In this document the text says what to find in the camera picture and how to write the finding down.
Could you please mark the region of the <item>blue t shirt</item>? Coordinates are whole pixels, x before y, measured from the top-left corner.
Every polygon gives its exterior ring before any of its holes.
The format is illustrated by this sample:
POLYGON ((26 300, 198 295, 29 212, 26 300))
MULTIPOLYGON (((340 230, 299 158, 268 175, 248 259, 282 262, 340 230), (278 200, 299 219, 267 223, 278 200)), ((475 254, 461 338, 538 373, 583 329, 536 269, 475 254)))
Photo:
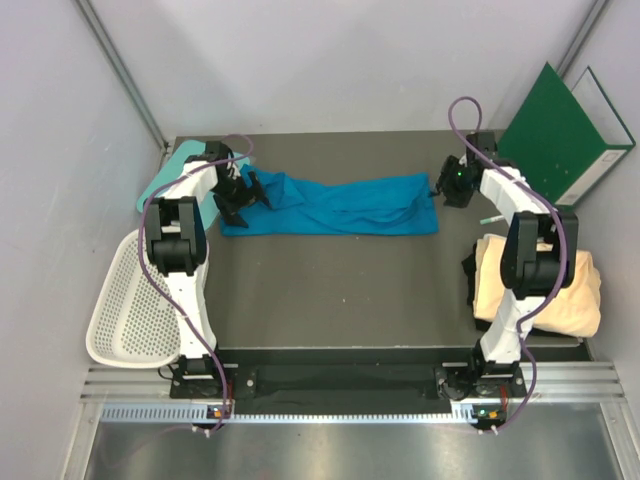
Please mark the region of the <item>blue t shirt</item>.
POLYGON ((324 185, 246 165, 270 202, 240 211, 246 228, 220 221, 227 237, 275 234, 419 236, 439 232, 425 173, 324 185))

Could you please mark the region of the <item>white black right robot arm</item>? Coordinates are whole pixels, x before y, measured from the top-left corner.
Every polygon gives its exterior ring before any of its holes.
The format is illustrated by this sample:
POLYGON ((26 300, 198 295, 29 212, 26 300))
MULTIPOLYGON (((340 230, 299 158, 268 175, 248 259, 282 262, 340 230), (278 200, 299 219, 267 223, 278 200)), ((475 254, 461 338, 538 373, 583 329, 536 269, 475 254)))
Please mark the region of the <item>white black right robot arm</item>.
POLYGON ((509 225, 500 259, 504 294, 494 320, 477 341, 464 367, 440 369, 443 397, 462 401, 513 388, 535 317, 575 275, 578 219, 557 211, 534 192, 511 163, 498 156, 490 131, 464 138, 466 153, 446 159, 436 191, 448 206, 462 208, 482 194, 509 225))

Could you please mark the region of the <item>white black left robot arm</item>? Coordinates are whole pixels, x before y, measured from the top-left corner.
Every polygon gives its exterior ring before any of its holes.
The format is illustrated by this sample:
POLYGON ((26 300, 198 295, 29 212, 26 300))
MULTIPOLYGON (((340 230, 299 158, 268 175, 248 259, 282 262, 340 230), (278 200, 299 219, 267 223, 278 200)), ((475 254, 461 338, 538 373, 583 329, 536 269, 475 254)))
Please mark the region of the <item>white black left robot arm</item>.
POLYGON ((223 140, 209 141, 202 153, 187 158, 176 179, 156 187, 143 202, 140 268, 175 309, 179 325, 179 353, 168 362, 173 398, 230 398, 204 299, 210 248, 200 203, 212 194, 222 220, 240 228, 248 227, 242 209, 255 204, 271 208, 257 175, 243 177, 236 165, 248 156, 234 154, 223 140))

